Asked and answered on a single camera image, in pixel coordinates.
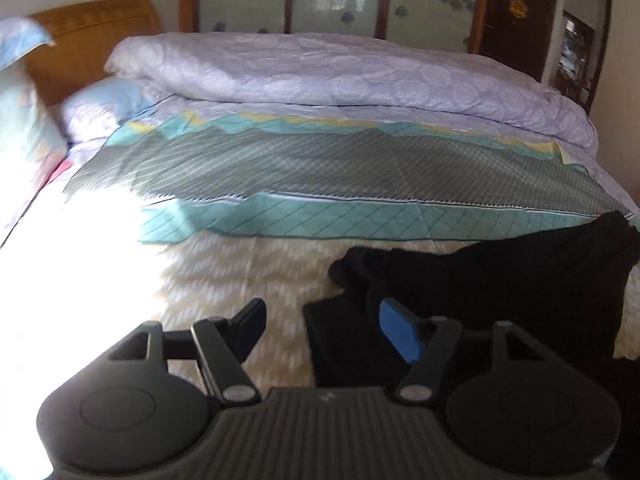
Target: pillow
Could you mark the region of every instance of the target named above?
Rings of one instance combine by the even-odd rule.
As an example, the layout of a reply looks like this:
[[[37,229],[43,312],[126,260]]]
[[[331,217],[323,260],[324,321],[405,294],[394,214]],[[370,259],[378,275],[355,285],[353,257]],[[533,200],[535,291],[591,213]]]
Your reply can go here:
[[[112,76],[64,100],[58,108],[58,121],[72,144],[106,139],[155,102],[139,82]]]
[[[18,61],[42,44],[53,45],[53,39],[30,18],[0,20],[0,70]]]
[[[38,28],[30,20],[0,21],[0,245],[66,155],[64,137],[16,62],[50,41]]]

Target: bed sheet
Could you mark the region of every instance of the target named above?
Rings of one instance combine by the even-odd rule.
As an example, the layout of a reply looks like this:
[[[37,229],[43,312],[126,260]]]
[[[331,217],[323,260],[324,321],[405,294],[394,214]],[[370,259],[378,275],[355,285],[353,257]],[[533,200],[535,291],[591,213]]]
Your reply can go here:
[[[566,164],[577,163],[587,169],[590,176],[602,186],[604,191],[623,204],[634,215],[640,216],[640,209],[628,193],[618,184],[594,158],[583,150],[557,137],[544,136],[509,124],[478,118],[472,115],[450,112],[433,112],[419,108],[393,106],[303,106],[280,103],[218,103],[187,99],[179,95],[171,96],[158,103],[151,110],[129,121],[131,128],[150,132],[172,117],[183,114],[190,117],[193,124],[204,124],[218,118],[249,112],[265,116],[296,115],[309,119],[336,119],[370,121],[380,123],[416,123],[446,128],[462,133],[482,132],[484,136],[503,139],[518,139],[523,142],[549,142],[559,146]]]
[[[362,118],[361,112],[377,120],[400,114],[388,107],[357,108],[340,112]],[[134,126],[153,128],[176,112],[205,121],[240,109],[325,117],[338,113],[333,107],[204,104],[171,98]],[[402,110],[406,120],[407,110]],[[431,117],[435,124],[443,120]],[[462,130],[473,130],[464,118],[449,120],[459,121]],[[494,125],[496,136],[504,134]],[[72,149],[71,167],[42,190],[0,250],[0,354],[16,355],[20,348],[19,358],[0,361],[0,377],[19,385],[0,392],[0,419],[12,428],[0,433],[0,474],[4,468],[16,480],[41,479],[50,472],[34,426],[46,395],[140,322],[158,319],[166,330],[186,329],[197,319],[231,316],[251,298],[261,297],[269,308],[268,328],[246,370],[264,392],[272,386],[308,386],[313,377],[301,309],[338,292],[326,276],[332,261],[357,244],[449,253],[469,243],[225,237],[202,231],[180,244],[145,245],[128,230],[126,218],[117,229],[105,226],[104,235],[95,237],[95,227],[89,229],[95,218],[63,207],[62,191],[99,147],[97,141]],[[593,168],[590,171],[598,175]],[[623,199],[626,195],[615,186],[613,193]],[[640,356],[638,266],[625,291],[616,356]],[[170,370],[200,383],[192,364],[172,362]]]

